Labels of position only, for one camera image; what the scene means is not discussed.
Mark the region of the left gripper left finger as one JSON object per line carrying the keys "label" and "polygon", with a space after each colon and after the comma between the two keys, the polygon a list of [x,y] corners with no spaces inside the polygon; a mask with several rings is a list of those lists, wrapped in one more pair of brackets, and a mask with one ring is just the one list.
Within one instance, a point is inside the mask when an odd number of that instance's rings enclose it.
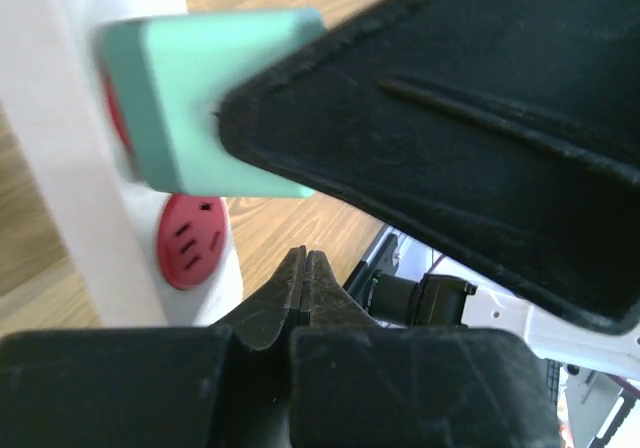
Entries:
{"label": "left gripper left finger", "polygon": [[265,351],[296,328],[376,328],[376,321],[342,288],[325,253],[292,248],[271,277],[214,323],[241,343]]}

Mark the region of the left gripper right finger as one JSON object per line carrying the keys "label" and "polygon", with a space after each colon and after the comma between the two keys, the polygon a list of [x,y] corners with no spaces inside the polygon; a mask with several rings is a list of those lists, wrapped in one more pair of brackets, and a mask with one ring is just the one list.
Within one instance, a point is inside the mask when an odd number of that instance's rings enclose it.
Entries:
{"label": "left gripper right finger", "polygon": [[382,0],[227,94],[223,146],[550,313],[639,321],[639,0]]}

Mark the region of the white power strip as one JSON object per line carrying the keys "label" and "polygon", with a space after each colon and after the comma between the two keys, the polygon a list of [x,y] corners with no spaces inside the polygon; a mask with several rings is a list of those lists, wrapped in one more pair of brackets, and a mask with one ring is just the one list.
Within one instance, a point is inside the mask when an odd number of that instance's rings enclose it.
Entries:
{"label": "white power strip", "polygon": [[186,0],[1,0],[2,108],[109,327],[210,325],[243,297],[232,240],[195,288],[164,280],[155,238],[168,195],[136,174],[98,64],[101,25],[186,10]]}

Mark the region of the green plug adapter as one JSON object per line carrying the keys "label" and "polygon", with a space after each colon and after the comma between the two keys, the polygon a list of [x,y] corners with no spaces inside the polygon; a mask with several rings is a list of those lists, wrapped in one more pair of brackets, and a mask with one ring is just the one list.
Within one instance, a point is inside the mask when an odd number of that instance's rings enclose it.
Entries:
{"label": "green plug adapter", "polygon": [[223,147],[224,96],[320,37],[314,8],[196,12],[113,22],[98,49],[141,178],[154,190],[222,197],[307,198],[312,189]]}

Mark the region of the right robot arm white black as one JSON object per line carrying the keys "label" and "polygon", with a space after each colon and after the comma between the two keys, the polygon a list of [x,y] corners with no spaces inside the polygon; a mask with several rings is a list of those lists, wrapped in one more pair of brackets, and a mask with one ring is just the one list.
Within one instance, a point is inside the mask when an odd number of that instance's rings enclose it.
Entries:
{"label": "right robot arm white black", "polygon": [[368,313],[393,325],[491,328],[521,338],[540,358],[639,380],[639,329],[603,335],[566,322],[505,291],[449,274],[419,281],[374,277]]}

